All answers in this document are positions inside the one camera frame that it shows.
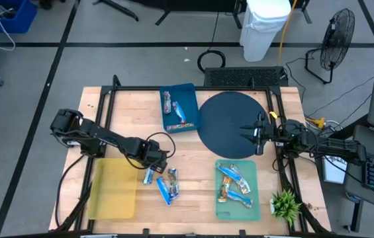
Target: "gray floor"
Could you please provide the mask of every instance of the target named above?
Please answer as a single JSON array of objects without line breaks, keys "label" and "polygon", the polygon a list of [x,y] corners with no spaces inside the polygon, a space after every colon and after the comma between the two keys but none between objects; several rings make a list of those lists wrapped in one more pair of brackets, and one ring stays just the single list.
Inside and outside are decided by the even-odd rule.
[{"label": "gray floor", "polygon": [[[128,1],[118,1],[133,10],[140,18],[134,22],[115,10],[100,4],[92,6],[82,1],[68,42],[210,42],[216,13],[171,13],[160,26],[154,23],[162,11],[149,9]],[[366,0],[374,20],[374,0]],[[51,11],[38,10],[31,29],[12,37],[16,42],[59,42],[68,21],[74,0],[65,4],[56,2]],[[293,14],[285,41],[287,43],[321,42],[330,17],[347,7],[355,13],[356,26],[353,43],[374,43],[374,35],[357,0],[312,0],[308,14],[312,24],[299,11]],[[220,14],[215,42],[237,42],[240,30],[232,17]],[[281,39],[280,34],[275,42]],[[0,34],[0,42],[8,40]],[[81,90],[85,86],[111,83],[117,74],[123,85],[172,85],[192,82],[203,84],[203,74],[196,60],[207,48],[65,48],[51,85],[40,123],[30,148],[28,159],[9,210],[2,236],[45,232],[55,202],[56,187],[66,156],[66,150],[50,136],[49,125],[59,108],[77,108]],[[264,60],[246,62],[242,48],[215,48],[226,55],[226,65],[276,65],[277,48],[269,49]],[[303,57],[307,48],[285,48],[282,65]],[[47,79],[57,48],[17,48],[14,52],[0,51],[0,76],[5,85],[0,87],[0,205],[26,134],[32,122],[40,94]],[[306,87],[303,107],[307,114],[350,88],[374,76],[374,48],[351,48],[344,62],[335,71],[334,82],[322,85],[303,68],[304,62],[292,63],[297,81]],[[217,67],[220,60],[212,56],[203,59],[206,67]],[[310,66],[319,74],[318,60]],[[291,86],[297,84],[291,79]],[[371,93],[370,81],[341,101],[321,110],[314,116],[341,121]],[[369,103],[360,108],[344,125],[367,112]],[[341,187],[322,183],[333,231],[346,234],[342,226],[349,224],[353,203],[343,196]],[[350,235],[374,237],[374,206],[366,203],[359,233]]]}]

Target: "black circular disc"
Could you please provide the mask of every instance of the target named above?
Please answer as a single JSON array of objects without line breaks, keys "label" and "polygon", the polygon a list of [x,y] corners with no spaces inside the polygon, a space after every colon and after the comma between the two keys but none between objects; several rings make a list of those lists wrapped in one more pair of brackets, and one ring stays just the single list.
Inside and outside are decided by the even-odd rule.
[{"label": "black circular disc", "polygon": [[243,159],[254,155],[256,146],[240,134],[253,135],[253,130],[240,129],[253,125],[264,109],[253,98],[237,92],[219,93],[209,98],[200,108],[201,141],[213,153],[229,159]]}]

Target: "green plant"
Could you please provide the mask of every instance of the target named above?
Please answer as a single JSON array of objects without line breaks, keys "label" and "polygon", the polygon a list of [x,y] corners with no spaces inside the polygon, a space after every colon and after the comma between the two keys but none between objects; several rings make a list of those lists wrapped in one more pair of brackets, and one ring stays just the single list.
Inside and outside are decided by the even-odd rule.
[{"label": "green plant", "polygon": [[295,202],[295,194],[290,190],[285,190],[281,194],[273,195],[273,208],[275,208],[275,211],[272,215],[276,218],[285,219],[289,226],[292,226],[300,213],[300,205]]}]

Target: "black fan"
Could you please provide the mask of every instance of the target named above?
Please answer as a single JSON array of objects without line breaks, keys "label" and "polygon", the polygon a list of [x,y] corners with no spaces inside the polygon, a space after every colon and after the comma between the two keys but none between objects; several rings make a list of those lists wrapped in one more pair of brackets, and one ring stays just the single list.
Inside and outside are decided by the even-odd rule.
[{"label": "black fan", "polygon": [[[323,43],[317,49],[309,50],[306,53],[306,65],[304,68],[324,84],[331,83],[334,69],[341,64],[350,47],[353,32],[354,13],[349,9],[338,11],[330,20]],[[323,80],[323,78],[308,68],[308,55],[318,50],[320,50],[320,66],[327,71],[331,71],[329,81]]]}]

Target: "wooden tabletop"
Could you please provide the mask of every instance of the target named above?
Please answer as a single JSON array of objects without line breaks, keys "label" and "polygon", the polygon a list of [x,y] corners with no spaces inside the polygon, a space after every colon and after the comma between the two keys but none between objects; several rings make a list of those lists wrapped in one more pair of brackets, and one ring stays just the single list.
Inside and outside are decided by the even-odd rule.
[{"label": "wooden tabletop", "polygon": [[[79,111],[84,117],[95,119],[100,90],[100,87],[84,88],[79,104]],[[197,91],[199,107],[208,98],[218,93],[220,92]],[[243,91],[242,93],[256,99],[267,112],[264,92]],[[305,123],[297,88],[281,88],[281,93],[286,117]],[[110,129],[126,137],[139,138],[147,138],[154,132],[162,132],[159,91],[117,91]],[[149,228],[151,234],[237,235],[239,229],[245,229],[248,235],[288,234],[286,222],[272,217],[269,207],[272,194],[281,191],[279,174],[271,166],[275,159],[275,148],[272,143],[266,143],[262,156],[247,158],[255,161],[257,166],[261,220],[221,221],[216,218],[215,214],[213,173],[214,162],[220,157],[205,147],[197,131],[171,134],[171,136],[176,143],[177,150],[176,154],[167,160],[167,167],[175,167],[178,170],[179,197],[170,207],[166,206],[156,182],[148,186],[143,185],[144,171],[140,171],[134,217],[126,220],[96,220],[93,230],[95,233],[142,233],[144,228]],[[170,150],[172,147],[171,142],[165,136],[156,136],[154,140],[160,143],[162,149]],[[69,149],[64,170],[78,157],[78,147]],[[122,155],[118,149],[107,146],[106,157],[121,158]],[[63,222],[78,202],[86,162],[86,158],[79,162],[66,175],[62,184],[59,205],[60,222]],[[312,204],[311,212],[315,218],[330,230],[316,167],[305,159],[296,159],[296,167],[303,202]],[[85,213],[82,228],[86,228],[86,218]],[[56,224],[53,216],[50,229],[54,228]]]}]

